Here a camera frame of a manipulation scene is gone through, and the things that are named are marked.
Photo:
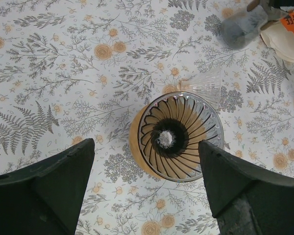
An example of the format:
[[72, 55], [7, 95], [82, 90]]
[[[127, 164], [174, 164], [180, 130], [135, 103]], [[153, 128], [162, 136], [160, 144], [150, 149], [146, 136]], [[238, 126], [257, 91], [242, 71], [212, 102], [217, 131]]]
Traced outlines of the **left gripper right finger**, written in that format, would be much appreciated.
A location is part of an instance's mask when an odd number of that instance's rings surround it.
[[222, 235], [294, 235], [294, 178], [198, 145], [212, 216]]

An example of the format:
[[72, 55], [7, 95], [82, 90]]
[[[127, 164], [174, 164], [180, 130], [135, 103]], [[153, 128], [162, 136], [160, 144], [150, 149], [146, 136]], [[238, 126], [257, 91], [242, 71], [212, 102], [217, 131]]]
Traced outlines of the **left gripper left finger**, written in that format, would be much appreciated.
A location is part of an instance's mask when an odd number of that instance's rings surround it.
[[0, 235], [73, 235], [95, 158], [93, 139], [0, 175]]

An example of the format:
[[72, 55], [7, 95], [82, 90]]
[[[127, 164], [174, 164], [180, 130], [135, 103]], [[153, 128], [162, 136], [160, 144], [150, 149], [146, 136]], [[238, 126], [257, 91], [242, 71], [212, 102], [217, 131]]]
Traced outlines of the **orange coffee filter pack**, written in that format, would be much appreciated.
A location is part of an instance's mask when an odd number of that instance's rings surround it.
[[278, 57], [294, 63], [294, 9], [289, 8], [288, 12], [288, 16], [263, 30], [261, 37]]

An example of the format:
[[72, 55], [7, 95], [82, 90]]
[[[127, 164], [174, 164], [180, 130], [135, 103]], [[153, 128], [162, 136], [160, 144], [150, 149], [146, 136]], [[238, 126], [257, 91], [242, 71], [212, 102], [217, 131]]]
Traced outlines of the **grey glass carafe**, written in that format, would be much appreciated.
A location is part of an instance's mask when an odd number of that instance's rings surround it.
[[267, 25], [287, 16], [291, 10], [294, 0], [253, 0], [221, 22], [220, 35], [230, 48], [242, 49]]

